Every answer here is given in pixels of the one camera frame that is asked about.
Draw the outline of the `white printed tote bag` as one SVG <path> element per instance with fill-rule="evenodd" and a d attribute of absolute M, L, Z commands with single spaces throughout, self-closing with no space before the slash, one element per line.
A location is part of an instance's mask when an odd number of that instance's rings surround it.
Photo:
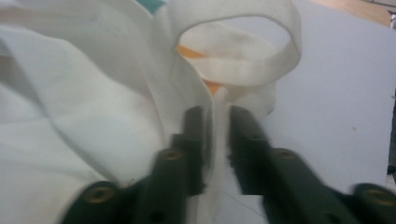
<path fill-rule="evenodd" d="M 0 0 L 0 224 L 59 224 L 92 182 L 139 180 L 194 106 L 187 223 L 214 224 L 228 106 L 271 112 L 301 53 L 291 0 Z"/>

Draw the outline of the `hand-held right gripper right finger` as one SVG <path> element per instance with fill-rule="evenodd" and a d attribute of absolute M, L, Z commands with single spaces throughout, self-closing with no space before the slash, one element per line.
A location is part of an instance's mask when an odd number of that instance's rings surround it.
<path fill-rule="evenodd" d="M 245 108 L 231 108 L 229 145 L 242 193 L 262 196 L 270 224 L 359 224 L 296 153 L 270 146 Z"/>

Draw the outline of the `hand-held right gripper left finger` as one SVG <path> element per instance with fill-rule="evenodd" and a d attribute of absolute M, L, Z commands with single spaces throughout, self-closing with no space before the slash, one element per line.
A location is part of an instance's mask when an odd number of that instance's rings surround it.
<path fill-rule="evenodd" d="M 200 106 L 184 114 L 181 133 L 158 153 L 135 208 L 134 224 L 186 224 L 188 199 L 204 191 L 205 125 Z"/>

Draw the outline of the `pale blue table mat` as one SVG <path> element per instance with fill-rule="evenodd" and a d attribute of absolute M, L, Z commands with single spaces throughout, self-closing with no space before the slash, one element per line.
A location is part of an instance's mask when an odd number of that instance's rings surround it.
<path fill-rule="evenodd" d="M 387 182 L 396 92 L 396 31 L 310 0 L 294 0 L 303 53 L 276 83 L 262 119 L 274 147 L 300 154 L 329 186 Z"/>

